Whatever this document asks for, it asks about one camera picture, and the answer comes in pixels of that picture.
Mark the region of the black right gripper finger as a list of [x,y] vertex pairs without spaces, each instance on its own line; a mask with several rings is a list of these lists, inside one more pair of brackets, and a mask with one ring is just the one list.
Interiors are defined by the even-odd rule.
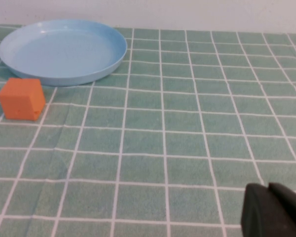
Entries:
[[296,237],[296,193],[280,183],[247,184],[241,230],[244,237]]

